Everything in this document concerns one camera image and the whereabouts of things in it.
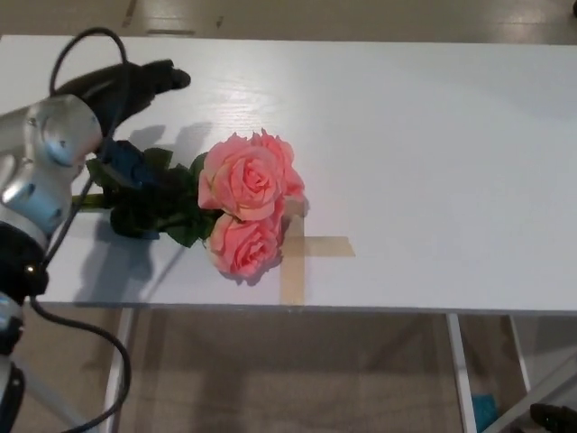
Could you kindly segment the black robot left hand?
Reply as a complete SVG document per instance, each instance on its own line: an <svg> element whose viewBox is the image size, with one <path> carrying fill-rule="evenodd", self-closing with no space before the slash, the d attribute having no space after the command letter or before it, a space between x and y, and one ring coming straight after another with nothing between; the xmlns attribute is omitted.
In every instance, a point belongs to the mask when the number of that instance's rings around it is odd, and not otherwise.
<svg viewBox="0 0 577 433"><path fill-rule="evenodd" d="M56 96L72 95L92 110L104 140L94 151L96 166L119 185L131 189L181 191L183 181L166 168L155 168L144 153L126 140L116 141L116 128L151 105L160 94L180 90L191 81L172 60L144 65L131 62L99 69L56 88Z"/></svg>

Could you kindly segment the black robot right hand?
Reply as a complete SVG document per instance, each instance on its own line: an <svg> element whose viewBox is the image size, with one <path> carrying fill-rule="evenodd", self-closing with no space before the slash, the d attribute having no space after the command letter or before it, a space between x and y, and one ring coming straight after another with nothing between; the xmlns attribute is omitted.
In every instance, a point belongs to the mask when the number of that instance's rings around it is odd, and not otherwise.
<svg viewBox="0 0 577 433"><path fill-rule="evenodd" d="M548 432L577 432L577 412L566 406L535 403L530 407L530 417Z"/></svg>

